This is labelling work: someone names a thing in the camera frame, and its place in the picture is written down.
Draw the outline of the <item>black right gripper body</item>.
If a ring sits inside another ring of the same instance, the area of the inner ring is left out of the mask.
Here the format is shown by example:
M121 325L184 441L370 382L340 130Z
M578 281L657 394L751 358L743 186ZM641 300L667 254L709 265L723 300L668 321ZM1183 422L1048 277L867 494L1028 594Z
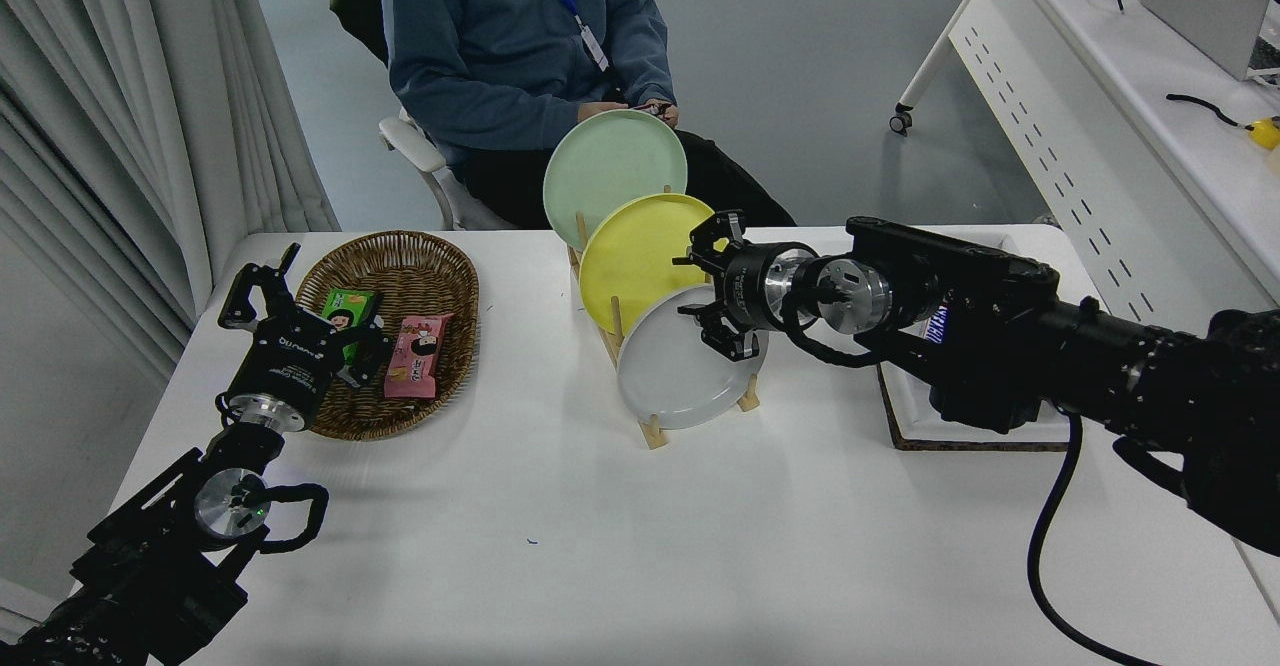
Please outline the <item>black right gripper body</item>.
M765 297L765 277L778 252L777 245L744 242L726 245L721 255L723 269L717 295L741 332L780 330L780 319Z

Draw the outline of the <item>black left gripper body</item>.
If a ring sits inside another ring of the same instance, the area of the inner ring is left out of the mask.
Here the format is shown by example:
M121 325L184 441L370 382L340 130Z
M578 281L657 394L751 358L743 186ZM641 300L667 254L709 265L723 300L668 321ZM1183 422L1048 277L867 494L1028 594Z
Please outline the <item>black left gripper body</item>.
M230 409L278 402L298 416L316 415L346 365L343 348L340 332L306 310L257 321L230 383Z

